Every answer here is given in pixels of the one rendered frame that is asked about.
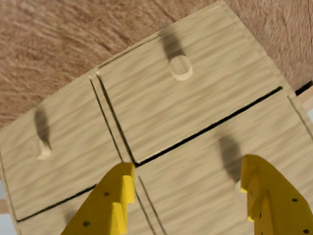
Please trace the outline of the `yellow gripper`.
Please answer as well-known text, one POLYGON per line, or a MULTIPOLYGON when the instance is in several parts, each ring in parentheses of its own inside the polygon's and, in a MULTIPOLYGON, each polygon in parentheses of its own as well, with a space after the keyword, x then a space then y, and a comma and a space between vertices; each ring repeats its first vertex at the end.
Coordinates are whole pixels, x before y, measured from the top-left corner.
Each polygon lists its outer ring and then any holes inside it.
MULTIPOLYGON (((134 203, 134 164, 113 166, 92 190, 60 235, 126 234, 127 204, 134 203)), ((245 154, 241 192, 254 235, 313 235, 306 199, 268 161, 245 154)))

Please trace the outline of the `light wood drawer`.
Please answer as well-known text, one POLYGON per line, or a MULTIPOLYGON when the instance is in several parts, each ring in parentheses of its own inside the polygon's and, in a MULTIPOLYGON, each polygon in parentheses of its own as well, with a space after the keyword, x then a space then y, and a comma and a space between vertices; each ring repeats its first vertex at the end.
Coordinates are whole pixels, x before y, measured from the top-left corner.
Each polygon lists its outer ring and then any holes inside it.
POLYGON ((254 235, 241 192, 245 154, 276 167, 313 213, 313 137, 285 95, 141 174, 168 235, 254 235))
MULTIPOLYGON (((60 235, 82 204, 33 224, 23 229, 22 234, 60 235)), ((127 205, 127 233, 120 235, 157 235, 136 186, 134 203, 127 205)))
POLYGON ((282 85, 221 5, 99 72, 141 165, 235 117, 282 85))
POLYGON ((0 138, 0 147, 19 221, 92 192, 125 163, 90 77, 0 138))

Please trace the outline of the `wooden chest of drawers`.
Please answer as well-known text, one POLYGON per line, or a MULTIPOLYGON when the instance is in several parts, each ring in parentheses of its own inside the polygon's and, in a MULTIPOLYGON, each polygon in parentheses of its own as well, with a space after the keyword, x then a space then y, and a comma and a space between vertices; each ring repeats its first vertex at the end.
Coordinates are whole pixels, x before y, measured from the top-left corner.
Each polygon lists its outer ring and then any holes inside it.
MULTIPOLYGON (((259 43, 259 41, 255 38, 255 36, 251 33, 251 31, 246 27, 246 25, 242 22, 242 20, 236 15, 236 13, 228 6, 228 4, 224 0, 218 0, 194 13, 191 15, 163 28, 162 30, 152 34, 151 36, 143 39, 142 41, 136 43, 135 45, 129 47, 128 49, 124 50, 123 52, 117 54, 116 56, 112 57, 111 59, 107 60, 103 64, 99 65, 98 67, 94 68, 93 70, 87 72, 80 78, 78 78, 76 81, 47 99, 45 102, 37 106, 35 109, 27 113, 25 116, 17 120, 15 123, 13 123, 11 126, 9 126, 7 129, 5 129, 3 132, 0 133, 0 138, 2 138, 4 135, 6 135, 8 132, 10 132, 12 129, 14 129, 16 126, 21 124, 23 121, 37 113, 39 110, 68 92, 71 88, 74 86, 78 85, 82 81, 84 81, 87 78, 91 78, 93 80, 93 83, 95 85, 95 88, 97 90, 98 96, 100 98, 100 101, 102 103, 103 109, 105 111, 105 114, 107 116, 107 119, 109 121, 109 124, 112 129, 112 133, 115 137, 115 140, 117 142, 117 145, 120 149, 120 152, 125 160, 126 163, 133 163, 134 164, 134 175, 135 175, 135 186, 139 192, 139 195, 144 203, 144 206, 149 214, 149 217, 156 229, 157 235, 168 235, 163 222, 157 212, 156 206, 149 194, 149 191, 144 183, 144 180, 141 176, 141 174, 159 166, 162 165, 173 158, 189 151, 190 149, 198 146, 202 142, 212 138, 213 136, 221 133, 222 131, 230 128, 231 126, 237 124, 238 122, 244 120, 245 118, 250 117, 251 115, 255 114, 256 112, 262 110, 263 108, 267 107, 268 105, 272 104, 273 102, 277 101, 278 99, 282 98, 285 95, 288 95, 290 98, 292 104, 296 108, 297 112, 301 116, 302 120, 304 121, 305 125, 307 126, 308 130, 310 131, 312 137, 313 137, 313 119, 307 112, 306 108, 302 104, 301 100, 291 87, 290 83, 287 81, 283 73, 280 71, 278 66, 275 64, 275 62, 272 60, 272 58, 269 56, 269 54, 266 52, 266 50, 262 47, 262 45, 259 43), (261 102, 257 103, 256 105, 250 107, 249 109, 243 111, 242 113, 236 115, 235 117, 230 118, 229 120, 221 123, 220 125, 212 128, 211 130, 207 131, 206 133, 202 134, 201 136, 191 140, 190 142, 176 148, 175 150, 155 159, 154 161, 148 163, 148 164, 138 164, 134 154, 131 150, 131 147, 128 143, 127 138, 125 137, 125 134, 123 132, 123 129, 120 125, 120 122, 117 118, 117 115, 114 111, 112 101, 110 99, 110 96, 108 94, 108 91, 106 89, 106 86, 104 82, 101 79, 101 75, 99 70, 102 69, 103 67, 107 66, 108 64, 114 62, 115 60, 119 59, 120 57, 126 55, 127 53, 135 50, 136 48, 144 45, 145 43, 155 39, 156 37, 168 32, 170 29, 183 24, 209 10, 212 10, 218 6, 222 6, 224 10, 230 15, 230 17, 235 21, 235 23, 240 27, 240 29, 244 32, 244 34, 247 36, 247 38, 251 41, 251 43, 254 45, 254 47, 258 50, 258 52, 261 54, 261 56, 264 58, 264 60, 267 62, 269 67, 272 69, 274 74, 279 78, 281 81, 282 85, 279 89, 278 92, 274 93, 273 95, 269 96, 268 98, 262 100, 261 102)), ((50 218, 56 214, 59 214, 61 212, 67 211, 75 206, 78 206, 86 200, 88 195, 91 193, 87 193, 71 202, 68 202, 56 209, 53 209, 51 211, 48 211, 46 213, 43 213, 36 218, 33 218, 31 220, 24 220, 24 221, 19 221, 17 217, 17 213, 15 210, 15 206, 13 203, 13 199, 11 196, 9 184, 8 184, 8 179, 4 167, 4 162, 3 162, 3 157, 2 157, 2 152, 1 152, 1 147, 0 147, 0 170, 2 174, 2 179, 9 203, 9 207, 11 210, 11 214, 13 217, 13 221, 15 223, 18 235, 23 235, 22 230, 36 224, 40 221, 43 221, 47 218, 50 218)))

